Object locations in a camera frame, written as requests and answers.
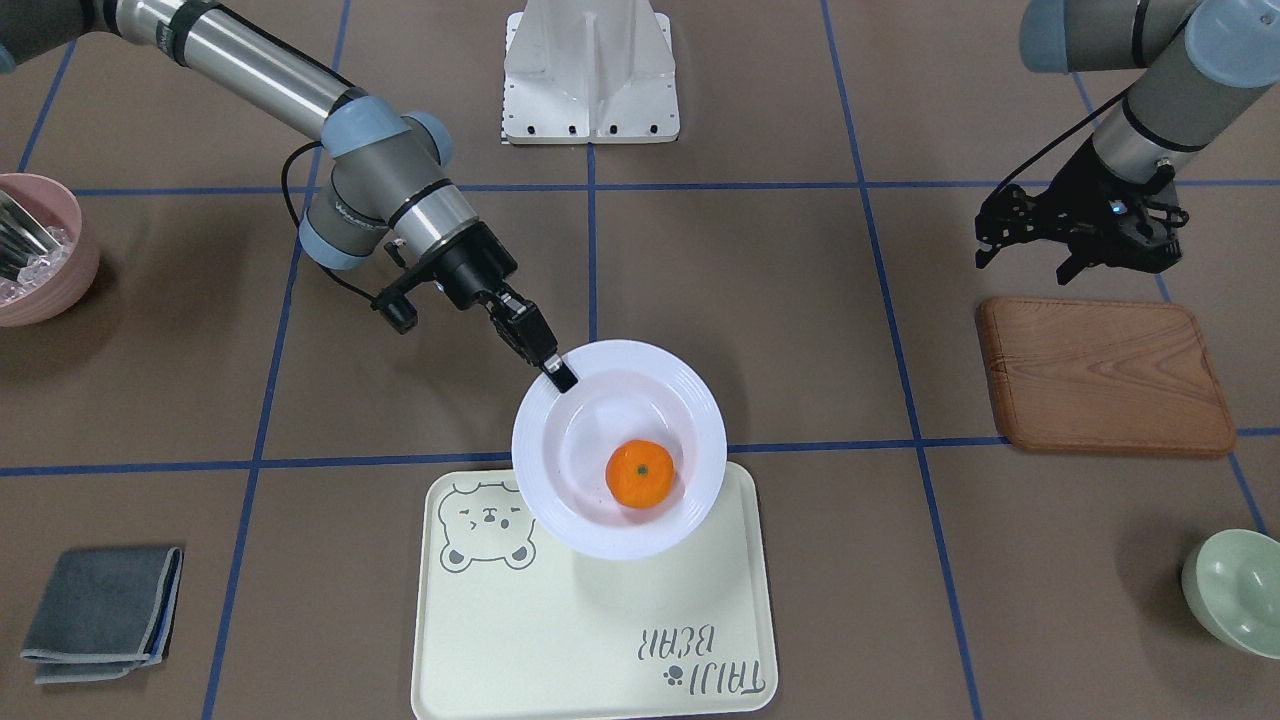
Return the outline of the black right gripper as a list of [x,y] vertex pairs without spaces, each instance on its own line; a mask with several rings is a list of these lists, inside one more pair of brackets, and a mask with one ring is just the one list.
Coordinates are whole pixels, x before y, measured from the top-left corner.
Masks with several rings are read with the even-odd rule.
[[517,269],[517,261],[485,222],[463,229],[431,261],[433,279],[457,310],[486,302],[498,336],[559,393],[568,393],[579,377],[562,357],[541,309],[509,287],[507,279]]

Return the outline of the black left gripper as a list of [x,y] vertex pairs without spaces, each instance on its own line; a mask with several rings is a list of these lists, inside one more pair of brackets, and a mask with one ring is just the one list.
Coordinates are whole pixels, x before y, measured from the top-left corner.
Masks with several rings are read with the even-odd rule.
[[1093,266],[1162,273],[1181,260],[1178,233],[1190,219],[1175,178],[1174,165],[1161,160],[1151,179],[1132,183],[1085,142],[1043,192],[1006,178],[987,196],[974,219],[975,266],[987,268],[1015,245],[1050,241],[1068,247],[1055,270],[1059,284]]

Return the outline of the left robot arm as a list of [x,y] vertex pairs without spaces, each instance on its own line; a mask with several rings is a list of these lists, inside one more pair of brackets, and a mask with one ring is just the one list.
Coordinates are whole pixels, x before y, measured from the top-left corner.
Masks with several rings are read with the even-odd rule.
[[1093,266],[1160,274],[1181,260],[1189,215],[1175,181],[1279,77],[1275,1],[1032,1],[1024,67],[1038,73],[1139,70],[1078,129],[1091,137],[1039,193],[1006,177],[975,215],[975,266],[1007,247],[1068,249],[1056,279]]

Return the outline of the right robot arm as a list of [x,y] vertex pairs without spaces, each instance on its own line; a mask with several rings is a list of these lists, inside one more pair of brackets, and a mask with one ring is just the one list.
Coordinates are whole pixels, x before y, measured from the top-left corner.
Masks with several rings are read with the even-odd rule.
[[298,131],[334,167],[296,218],[305,252],[330,275],[367,261],[387,234],[401,274],[370,307],[398,333],[415,328],[410,293],[435,284],[559,391],[577,384],[541,310],[509,286],[516,260],[445,174],[451,137],[425,113],[398,113],[335,70],[216,1],[5,1],[3,70],[95,32],[155,47]]

